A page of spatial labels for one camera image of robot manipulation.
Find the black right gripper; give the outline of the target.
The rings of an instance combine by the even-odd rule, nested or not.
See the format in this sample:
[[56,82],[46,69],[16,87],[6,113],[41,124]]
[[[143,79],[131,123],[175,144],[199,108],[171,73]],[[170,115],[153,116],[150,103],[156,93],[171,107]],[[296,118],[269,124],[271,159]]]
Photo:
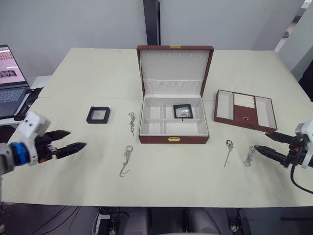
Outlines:
[[289,144],[289,152],[285,156],[272,148],[255,145],[254,149],[261,155],[279,162],[285,168],[288,168],[289,165],[302,165],[307,153],[306,137],[299,139],[297,136],[293,137],[279,132],[269,132],[265,135],[274,141]]

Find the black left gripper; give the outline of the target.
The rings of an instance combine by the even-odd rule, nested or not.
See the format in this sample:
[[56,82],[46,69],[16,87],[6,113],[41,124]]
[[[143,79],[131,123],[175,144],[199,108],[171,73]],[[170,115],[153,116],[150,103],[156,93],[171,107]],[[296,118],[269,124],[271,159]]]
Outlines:
[[69,134],[71,134],[71,132],[69,131],[56,130],[46,132],[41,137],[37,136],[35,138],[35,147],[38,156],[38,163],[43,163],[51,160],[53,156],[55,156],[56,159],[70,156],[79,152],[87,145],[84,142],[76,142],[59,149],[56,149],[51,145],[53,141],[61,140]]

